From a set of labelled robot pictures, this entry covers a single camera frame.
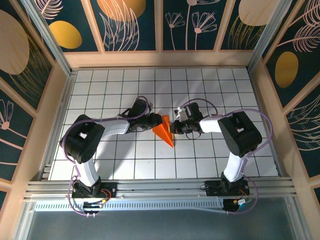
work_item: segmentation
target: robotic arm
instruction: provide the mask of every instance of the robotic arm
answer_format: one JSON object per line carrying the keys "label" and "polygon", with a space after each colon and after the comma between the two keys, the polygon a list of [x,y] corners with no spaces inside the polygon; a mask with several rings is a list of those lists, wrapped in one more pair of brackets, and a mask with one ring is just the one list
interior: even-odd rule
{"label": "robotic arm", "polygon": [[[149,113],[139,116],[149,107]],[[163,123],[162,116],[150,113],[152,107],[143,99],[137,99],[132,108],[119,114],[117,119],[100,122],[87,122],[75,126],[65,138],[65,150],[75,161],[80,178],[73,183],[76,191],[88,197],[98,197],[102,189],[101,179],[95,169],[93,155],[102,137],[115,134],[128,134],[137,128],[150,130]],[[229,117],[203,117],[197,103],[189,103],[175,111],[177,120],[170,124],[173,134],[189,134],[192,132],[222,133],[230,150],[227,166],[221,175],[222,193],[228,195],[238,186],[242,186],[244,178],[242,168],[249,152],[255,150],[262,142],[262,137],[255,125],[244,112],[234,113]],[[80,115],[76,122],[90,119]]]}

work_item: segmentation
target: yellow circle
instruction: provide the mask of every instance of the yellow circle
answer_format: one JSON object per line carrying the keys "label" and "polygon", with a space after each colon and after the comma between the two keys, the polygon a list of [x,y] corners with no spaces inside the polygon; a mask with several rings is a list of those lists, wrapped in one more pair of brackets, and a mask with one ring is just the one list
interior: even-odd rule
{"label": "yellow circle", "polygon": [[268,24],[279,0],[241,0],[239,5],[240,20],[249,26]]}
{"label": "yellow circle", "polygon": [[285,51],[276,61],[275,82],[280,88],[289,87],[296,78],[298,68],[297,56],[290,51]]}
{"label": "yellow circle", "polygon": [[[130,9],[132,9],[136,18],[140,17],[146,9],[146,0],[97,0],[97,3],[105,15],[122,22],[124,19],[131,19]],[[124,5],[126,5],[129,13],[126,13]]]}
{"label": "yellow circle", "polygon": [[0,10],[0,69],[8,74],[20,74],[29,61],[28,35],[10,14]]}
{"label": "yellow circle", "polygon": [[76,49],[82,43],[80,32],[69,22],[55,21],[49,28],[61,47]]}

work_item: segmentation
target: floor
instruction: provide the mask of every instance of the floor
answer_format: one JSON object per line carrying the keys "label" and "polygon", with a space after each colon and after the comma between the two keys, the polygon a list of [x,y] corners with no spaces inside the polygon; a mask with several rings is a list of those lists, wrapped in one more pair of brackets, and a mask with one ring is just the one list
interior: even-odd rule
{"label": "floor", "polygon": [[[91,118],[108,118],[132,107],[138,95],[153,103],[153,110],[169,115],[193,98],[211,101],[219,114],[241,108],[258,109],[245,68],[117,69],[81,70],[77,72],[72,95],[62,127],[61,137],[81,114]],[[198,101],[205,116],[215,113]],[[266,131],[257,113],[248,113],[260,131]],[[196,140],[175,135],[171,148],[149,130],[103,138],[94,156],[101,179],[183,179],[216,178],[227,165],[229,150],[221,133],[205,133]],[[269,146],[255,154],[244,173],[251,177],[278,176]],[[69,180],[73,165],[57,147],[49,180]]]}

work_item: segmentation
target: orange object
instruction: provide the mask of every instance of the orange object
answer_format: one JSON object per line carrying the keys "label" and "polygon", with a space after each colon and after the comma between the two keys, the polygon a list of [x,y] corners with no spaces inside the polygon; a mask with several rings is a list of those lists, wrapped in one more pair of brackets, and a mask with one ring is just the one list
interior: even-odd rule
{"label": "orange object", "polygon": [[168,115],[162,116],[162,123],[154,128],[152,128],[152,132],[155,133],[159,138],[169,144],[172,148],[174,147],[174,142],[172,140],[172,133],[169,132],[169,123],[170,119]]}

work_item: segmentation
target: orange triangle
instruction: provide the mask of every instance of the orange triangle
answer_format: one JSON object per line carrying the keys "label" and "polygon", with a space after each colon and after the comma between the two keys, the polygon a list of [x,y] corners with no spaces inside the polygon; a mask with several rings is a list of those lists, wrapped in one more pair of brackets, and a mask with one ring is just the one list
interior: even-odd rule
{"label": "orange triangle", "polygon": [[169,132],[170,128],[170,119],[168,115],[162,116],[162,123],[154,128],[152,128],[152,132],[155,133],[159,138],[169,144],[172,148],[174,147],[174,143],[172,140],[172,133]]}

